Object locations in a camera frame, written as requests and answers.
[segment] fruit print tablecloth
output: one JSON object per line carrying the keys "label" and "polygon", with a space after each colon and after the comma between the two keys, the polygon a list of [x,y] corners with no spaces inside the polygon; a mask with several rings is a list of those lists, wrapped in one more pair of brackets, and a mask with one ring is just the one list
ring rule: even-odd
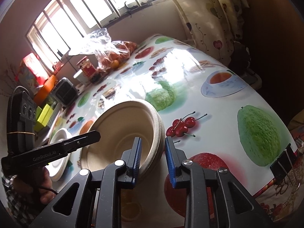
{"label": "fruit print tablecloth", "polygon": [[[209,160],[224,162],[252,195],[273,179],[269,166],[288,143],[296,150],[283,122],[255,90],[215,59],[163,35],[147,39],[106,80],[89,86],[60,113],[52,134],[60,128],[72,135],[86,132],[105,110],[134,98],[156,108],[167,135],[181,140],[175,146],[188,158],[199,161],[212,155]],[[57,189],[80,170],[79,154],[80,150],[71,154],[72,166],[54,183]],[[141,215],[123,226],[183,225],[184,218],[164,193],[167,174],[163,154],[159,166],[134,190]]]}

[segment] yellow box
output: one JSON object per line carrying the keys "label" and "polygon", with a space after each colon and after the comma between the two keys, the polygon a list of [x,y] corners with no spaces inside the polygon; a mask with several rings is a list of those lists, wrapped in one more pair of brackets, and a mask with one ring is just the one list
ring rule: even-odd
{"label": "yellow box", "polygon": [[36,121],[36,125],[34,126],[35,131],[39,132],[42,128],[44,128],[47,125],[48,122],[45,123],[44,119],[47,116],[50,108],[51,107],[48,104],[46,104],[45,107],[42,109],[42,111],[40,113],[40,116],[38,117],[38,119]]}
{"label": "yellow box", "polygon": [[47,123],[49,122],[50,118],[51,118],[51,115],[53,114],[54,110],[52,108],[49,108],[48,110],[48,113],[46,114],[43,122],[42,122],[42,125],[45,127],[47,125]]}
{"label": "yellow box", "polygon": [[36,121],[38,120],[38,117],[40,116],[41,111],[42,111],[42,109],[39,106],[37,106],[37,109],[36,109]]}

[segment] orange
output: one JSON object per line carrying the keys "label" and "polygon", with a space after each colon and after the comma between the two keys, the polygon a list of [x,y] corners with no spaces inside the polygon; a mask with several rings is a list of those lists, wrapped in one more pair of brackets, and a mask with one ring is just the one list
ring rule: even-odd
{"label": "orange", "polygon": [[118,66],[119,66],[119,61],[117,61],[117,60],[114,60],[114,61],[111,62],[111,64],[110,64],[110,67],[111,67],[112,69],[116,69],[116,68],[118,68]]}

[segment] plastic bag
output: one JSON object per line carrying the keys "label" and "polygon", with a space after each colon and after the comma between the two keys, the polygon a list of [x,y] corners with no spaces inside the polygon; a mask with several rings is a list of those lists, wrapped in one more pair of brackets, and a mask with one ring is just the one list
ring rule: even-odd
{"label": "plastic bag", "polygon": [[98,29],[80,40],[69,55],[94,54],[98,60],[98,71],[109,72],[118,68],[137,48],[137,44],[124,41],[111,41],[106,28]]}

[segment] plate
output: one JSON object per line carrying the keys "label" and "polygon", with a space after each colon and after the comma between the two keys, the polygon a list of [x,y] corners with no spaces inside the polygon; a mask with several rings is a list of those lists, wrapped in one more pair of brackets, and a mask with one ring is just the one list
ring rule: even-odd
{"label": "plate", "polygon": [[[66,139],[72,138],[71,133],[67,131],[66,128],[59,129],[57,133],[53,136],[51,139],[50,144],[54,144]],[[51,162],[49,165],[46,166],[50,173],[50,178],[53,182],[56,182],[60,179],[62,176],[64,169],[66,167],[66,164],[69,160],[70,154],[68,154],[66,157],[57,159],[53,162]]]}

